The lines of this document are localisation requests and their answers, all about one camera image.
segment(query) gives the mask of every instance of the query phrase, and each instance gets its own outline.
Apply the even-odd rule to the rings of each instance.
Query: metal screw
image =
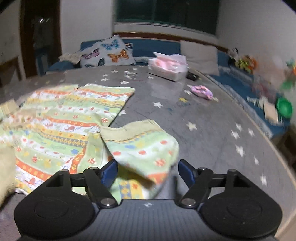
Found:
[[[111,205],[115,204],[115,200],[112,198],[104,198],[101,200],[101,203],[105,206],[111,206]]]
[[[196,204],[196,201],[192,198],[185,198],[181,201],[181,203],[185,206],[191,207]]]

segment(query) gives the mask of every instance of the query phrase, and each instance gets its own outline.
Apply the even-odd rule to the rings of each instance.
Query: green bowl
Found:
[[[280,97],[276,102],[276,108],[279,114],[285,118],[291,118],[293,114],[293,106],[290,101],[284,97]]]

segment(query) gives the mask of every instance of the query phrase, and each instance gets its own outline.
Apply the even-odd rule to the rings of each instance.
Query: blue sofa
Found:
[[[80,50],[91,47],[99,40],[82,42]],[[146,39],[146,38],[123,38],[125,43],[133,44],[133,56],[136,65],[146,65],[147,60],[155,55],[153,52],[163,54],[180,54],[180,42],[162,39]],[[220,68],[220,76],[209,76],[209,78],[218,84],[225,92],[227,92],[244,110],[252,117],[252,119],[260,126],[267,137],[273,138],[286,132],[290,125],[289,120],[284,120],[284,126],[273,126],[265,120],[264,112],[259,107],[247,102],[247,96],[255,98],[255,94],[251,91],[251,84],[254,76],[247,74],[241,70],[233,71],[228,65],[228,55],[218,51],[218,65]],[[57,62],[49,68],[49,71],[65,71],[68,69],[79,68],[72,63],[63,61]]]

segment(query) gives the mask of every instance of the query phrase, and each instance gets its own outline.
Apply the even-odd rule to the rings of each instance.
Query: orange butterfly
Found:
[[[119,55],[109,53],[108,56],[110,57],[110,59],[112,59],[112,62],[114,62],[114,63],[118,63],[119,58],[129,59],[129,56],[127,55],[126,50],[124,50],[124,49],[121,50]]]

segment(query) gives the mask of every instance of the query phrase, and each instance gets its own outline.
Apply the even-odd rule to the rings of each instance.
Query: purple butterfly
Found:
[[[83,57],[85,59],[91,59],[93,57],[99,56],[99,54],[100,54],[99,49],[95,49],[92,53],[90,53],[90,54],[84,54],[81,57]]]

